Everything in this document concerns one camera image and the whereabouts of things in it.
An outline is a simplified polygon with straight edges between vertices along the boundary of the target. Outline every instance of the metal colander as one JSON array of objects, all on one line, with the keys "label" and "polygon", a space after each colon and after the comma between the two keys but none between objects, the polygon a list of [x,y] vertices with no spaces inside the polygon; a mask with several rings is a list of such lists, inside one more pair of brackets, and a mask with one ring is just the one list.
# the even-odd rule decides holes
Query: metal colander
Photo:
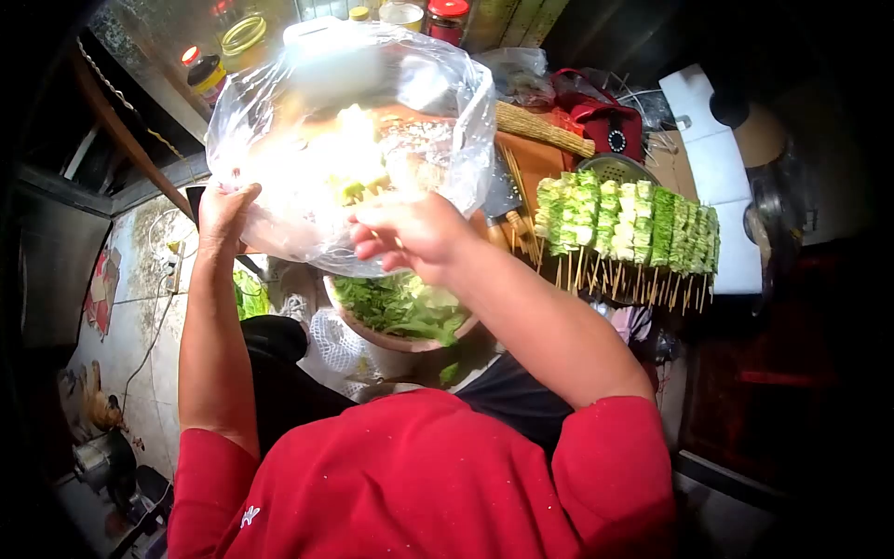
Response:
[{"label": "metal colander", "polygon": [[649,171],[630,157],[618,153],[601,153],[587,159],[578,165],[577,171],[592,169],[599,176],[599,182],[615,181],[618,184],[624,182],[651,181],[654,186],[661,186],[658,179]]}]

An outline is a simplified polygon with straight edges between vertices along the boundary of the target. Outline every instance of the red jar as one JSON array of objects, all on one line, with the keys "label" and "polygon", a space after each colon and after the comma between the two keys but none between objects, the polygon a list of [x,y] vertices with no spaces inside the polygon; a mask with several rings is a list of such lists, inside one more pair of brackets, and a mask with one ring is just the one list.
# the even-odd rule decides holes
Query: red jar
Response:
[{"label": "red jar", "polygon": [[428,35],[431,37],[458,47],[467,20],[468,3],[465,0],[431,0],[428,3]]}]

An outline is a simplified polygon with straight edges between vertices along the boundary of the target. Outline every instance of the hand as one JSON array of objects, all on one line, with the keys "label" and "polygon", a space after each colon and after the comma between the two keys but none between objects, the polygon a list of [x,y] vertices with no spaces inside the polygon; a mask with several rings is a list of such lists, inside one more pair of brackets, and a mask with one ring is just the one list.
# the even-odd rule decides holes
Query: hand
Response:
[{"label": "hand", "polygon": [[261,185],[256,182],[235,192],[227,192],[219,182],[208,184],[198,203],[199,246],[237,254],[249,204],[260,193]]},{"label": "hand", "polygon": [[481,241],[447,199],[430,192],[385,193],[357,205],[349,221],[358,258],[384,254],[382,270],[408,267],[430,285],[446,285],[466,248]]}]

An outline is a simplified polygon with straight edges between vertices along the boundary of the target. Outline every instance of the red shirt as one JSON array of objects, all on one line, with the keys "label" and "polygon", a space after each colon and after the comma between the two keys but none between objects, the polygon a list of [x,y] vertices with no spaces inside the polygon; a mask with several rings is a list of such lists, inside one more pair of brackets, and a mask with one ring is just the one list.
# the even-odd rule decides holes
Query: red shirt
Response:
[{"label": "red shirt", "polygon": [[429,389],[294,428],[260,464],[202,429],[180,448],[172,559],[671,554],[671,465],[640,397],[565,419],[552,475],[539,446]]}]

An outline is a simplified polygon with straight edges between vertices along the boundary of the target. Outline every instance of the red lid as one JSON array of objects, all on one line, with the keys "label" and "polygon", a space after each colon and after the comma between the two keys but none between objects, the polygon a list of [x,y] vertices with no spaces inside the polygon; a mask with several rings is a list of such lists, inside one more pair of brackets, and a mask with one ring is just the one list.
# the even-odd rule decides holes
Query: red lid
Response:
[{"label": "red lid", "polygon": [[456,18],[468,13],[465,0],[432,0],[428,3],[428,11],[444,18]]},{"label": "red lid", "polygon": [[180,57],[180,61],[185,65],[189,66],[193,60],[198,58],[198,47],[193,45],[190,48],[186,49],[186,52],[183,53],[183,56]]}]

